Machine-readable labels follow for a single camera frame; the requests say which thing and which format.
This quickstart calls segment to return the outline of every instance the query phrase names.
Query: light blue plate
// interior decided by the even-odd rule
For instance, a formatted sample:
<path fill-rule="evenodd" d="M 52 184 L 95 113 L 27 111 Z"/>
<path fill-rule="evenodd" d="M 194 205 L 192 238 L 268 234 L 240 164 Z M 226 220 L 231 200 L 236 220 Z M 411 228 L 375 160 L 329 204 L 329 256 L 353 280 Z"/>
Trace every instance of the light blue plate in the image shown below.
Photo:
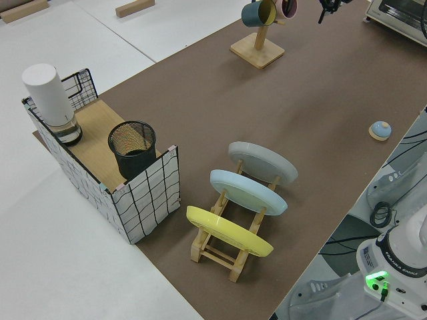
<path fill-rule="evenodd" d="M 281 215 L 288 208 L 286 201 L 277 193 L 243 175 L 212 170 L 210 180 L 216 191 L 221 193 L 226 190 L 227 199 L 246 209 L 260 212 L 265 207 L 266 215 Z"/>

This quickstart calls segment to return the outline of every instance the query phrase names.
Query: white cylindrical container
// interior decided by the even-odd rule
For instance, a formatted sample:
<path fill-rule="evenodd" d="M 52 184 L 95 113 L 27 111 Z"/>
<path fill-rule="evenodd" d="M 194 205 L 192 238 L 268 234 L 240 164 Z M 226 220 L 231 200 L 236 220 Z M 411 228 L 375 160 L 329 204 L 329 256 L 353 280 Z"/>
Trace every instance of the white cylindrical container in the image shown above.
<path fill-rule="evenodd" d="M 32 65 L 24 70 L 22 81 L 45 124 L 64 144 L 76 144 L 81 139 L 81 128 L 56 68 L 46 63 Z"/>

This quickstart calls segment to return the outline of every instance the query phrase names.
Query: yellow plate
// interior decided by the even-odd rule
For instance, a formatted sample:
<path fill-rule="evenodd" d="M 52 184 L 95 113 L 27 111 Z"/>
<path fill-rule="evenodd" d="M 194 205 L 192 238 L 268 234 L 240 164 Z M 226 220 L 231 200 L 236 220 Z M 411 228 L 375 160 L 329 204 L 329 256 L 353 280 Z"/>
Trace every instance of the yellow plate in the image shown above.
<path fill-rule="evenodd" d="M 187 219 L 214 237 L 241 250 L 248 251 L 252 255 L 266 257 L 273 251 L 272 245 L 267 241 L 209 211 L 189 205 L 187 207 Z"/>

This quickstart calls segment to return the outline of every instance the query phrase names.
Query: mug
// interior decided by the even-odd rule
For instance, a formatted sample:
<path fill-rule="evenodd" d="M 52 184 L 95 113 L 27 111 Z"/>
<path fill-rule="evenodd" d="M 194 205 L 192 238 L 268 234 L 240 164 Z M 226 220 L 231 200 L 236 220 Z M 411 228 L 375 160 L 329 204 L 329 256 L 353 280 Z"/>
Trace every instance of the mug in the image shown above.
<path fill-rule="evenodd" d="M 297 0 L 276 0 L 276 19 L 290 19 L 296 14 Z"/>
<path fill-rule="evenodd" d="M 246 27 L 271 25 L 276 19 L 276 5 L 273 0 L 252 0 L 242 9 L 242 21 Z"/>

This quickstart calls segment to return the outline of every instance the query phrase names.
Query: plate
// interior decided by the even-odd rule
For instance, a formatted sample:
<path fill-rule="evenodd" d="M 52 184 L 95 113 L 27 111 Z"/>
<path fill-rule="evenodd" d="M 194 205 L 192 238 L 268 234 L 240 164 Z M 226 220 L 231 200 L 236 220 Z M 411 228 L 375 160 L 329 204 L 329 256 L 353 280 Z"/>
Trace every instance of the plate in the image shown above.
<path fill-rule="evenodd" d="M 278 185 L 295 180 L 298 171 L 288 160 L 267 148 L 249 142 L 233 142 L 228 155 L 234 163 L 243 160 L 243 171 L 259 180 L 273 183 L 280 176 Z"/>
<path fill-rule="evenodd" d="M 246 209 L 260 212 L 265 207 L 266 215 L 281 215 L 288 208 L 286 201 L 277 193 L 243 175 L 212 170 L 210 181 L 216 191 L 222 193 L 226 190 L 227 199 Z"/>
<path fill-rule="evenodd" d="M 187 219 L 214 237 L 252 255 L 266 257 L 273 251 L 272 245 L 264 239 L 209 211 L 188 206 Z"/>

